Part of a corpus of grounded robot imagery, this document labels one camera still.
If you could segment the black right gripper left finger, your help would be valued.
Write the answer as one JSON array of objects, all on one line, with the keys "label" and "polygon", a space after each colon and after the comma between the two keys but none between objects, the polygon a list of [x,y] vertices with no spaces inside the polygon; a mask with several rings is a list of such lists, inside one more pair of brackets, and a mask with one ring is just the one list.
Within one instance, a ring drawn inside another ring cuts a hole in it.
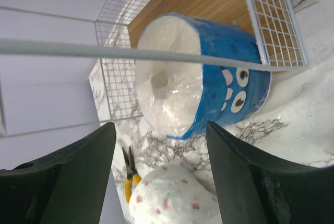
[{"label": "black right gripper left finger", "polygon": [[44,157],[1,170],[1,223],[99,223],[116,143],[107,122]]}]

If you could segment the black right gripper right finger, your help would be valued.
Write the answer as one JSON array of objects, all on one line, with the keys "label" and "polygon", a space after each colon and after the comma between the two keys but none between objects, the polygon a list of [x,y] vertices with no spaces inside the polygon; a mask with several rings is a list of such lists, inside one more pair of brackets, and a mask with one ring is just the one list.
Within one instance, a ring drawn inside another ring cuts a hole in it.
[{"label": "black right gripper right finger", "polygon": [[333,167],[276,157],[211,121],[206,141],[223,223],[333,223]]}]

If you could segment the blue paper roll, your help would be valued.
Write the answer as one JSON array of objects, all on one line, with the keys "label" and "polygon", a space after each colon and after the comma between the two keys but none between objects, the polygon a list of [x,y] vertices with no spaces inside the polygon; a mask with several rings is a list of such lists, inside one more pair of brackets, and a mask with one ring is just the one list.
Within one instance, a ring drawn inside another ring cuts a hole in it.
[{"label": "blue paper roll", "polygon": [[[261,62],[255,37],[236,25],[169,13],[146,26],[141,50]],[[135,90],[144,118],[160,135],[188,139],[209,121],[238,123],[265,103],[272,74],[245,67],[187,62],[135,62]]]}]

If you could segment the white wire wooden shelf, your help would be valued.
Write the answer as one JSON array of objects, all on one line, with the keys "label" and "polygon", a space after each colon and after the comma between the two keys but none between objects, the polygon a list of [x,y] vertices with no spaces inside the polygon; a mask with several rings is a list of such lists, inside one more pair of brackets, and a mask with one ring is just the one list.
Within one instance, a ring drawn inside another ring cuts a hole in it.
[{"label": "white wire wooden shelf", "polygon": [[143,116],[187,139],[274,100],[272,81],[308,67],[290,0],[106,0],[97,44],[1,39],[3,55],[96,57],[100,122]]}]

